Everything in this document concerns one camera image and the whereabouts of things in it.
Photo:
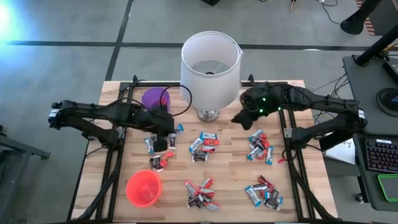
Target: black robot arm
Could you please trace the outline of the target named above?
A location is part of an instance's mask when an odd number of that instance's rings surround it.
[[[119,141],[119,131],[115,128],[103,129],[84,118],[103,119],[110,121],[115,127],[129,127],[157,135],[154,143],[155,151],[167,149],[167,141],[164,140],[170,133],[174,133],[174,119],[167,112],[167,106],[145,110],[137,103],[122,102],[120,99],[108,105],[94,105],[76,103],[64,100],[53,103],[49,116],[51,128],[62,127],[76,128],[83,133],[95,136],[101,144],[107,147],[115,147]]]
[[[244,109],[232,119],[232,122],[242,124],[245,130],[249,129],[253,121],[259,117],[268,116],[282,109],[292,111],[315,109],[338,114],[334,119],[309,128],[285,129],[285,137],[290,138],[290,143],[299,148],[305,148],[313,137],[334,132],[326,137],[333,140],[328,141],[333,144],[325,147],[329,149],[351,138],[353,133],[361,132],[367,124],[355,100],[316,95],[306,88],[286,83],[256,84],[241,95],[240,101]]]

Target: silver lamp base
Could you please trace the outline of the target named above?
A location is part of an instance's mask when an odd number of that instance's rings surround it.
[[[198,111],[198,118],[202,122],[213,122],[220,115],[219,111]]]

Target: lamp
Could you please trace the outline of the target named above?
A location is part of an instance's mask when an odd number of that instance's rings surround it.
[[[181,51],[181,84],[192,92],[192,107],[201,121],[217,119],[241,89],[242,50],[228,35],[206,31],[193,35]],[[190,100],[186,89],[182,98]]]

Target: white lamp shade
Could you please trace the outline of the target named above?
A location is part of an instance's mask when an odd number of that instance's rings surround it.
[[[202,111],[219,110],[232,103],[241,89],[242,50],[228,35],[206,31],[190,37],[182,47],[181,84],[192,92],[192,107]],[[227,71],[207,75],[193,67],[216,62]],[[190,100],[186,89],[181,88],[185,101]]]

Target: pile of candy bars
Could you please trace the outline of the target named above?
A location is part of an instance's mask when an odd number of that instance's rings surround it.
[[[196,139],[189,147],[189,151],[192,153],[192,161],[207,161],[209,153],[215,153],[216,146],[219,143],[217,134],[201,132],[199,138]]]
[[[214,197],[214,190],[209,189],[209,187],[212,185],[213,179],[211,177],[207,178],[199,188],[191,180],[186,180],[185,186],[189,192],[187,207],[191,208],[196,205],[198,208],[206,207],[210,211],[219,210],[220,205],[216,202],[211,202]]]
[[[170,158],[174,156],[173,152],[166,153],[163,158],[161,156],[152,156],[149,159],[150,168],[156,172],[163,171]]]
[[[279,211],[284,198],[279,195],[279,191],[275,189],[274,185],[262,175],[259,175],[258,181],[260,184],[250,185],[245,188],[245,191],[249,194],[254,206],[258,207],[261,204],[264,204],[269,208]],[[260,191],[262,200],[259,199],[256,191]]]
[[[272,165],[272,155],[274,147],[269,145],[267,135],[263,130],[258,129],[252,136],[249,137],[251,152],[247,158],[252,161],[255,157],[262,160],[266,158],[266,164]]]
[[[175,137],[178,134],[181,134],[184,131],[182,124],[179,124],[177,128],[175,128],[175,133],[169,134],[167,138],[170,141],[169,149],[175,149]],[[156,142],[156,134],[151,134],[148,138],[144,139],[145,144],[147,145],[147,150],[149,154],[155,153],[154,151],[154,142]]]

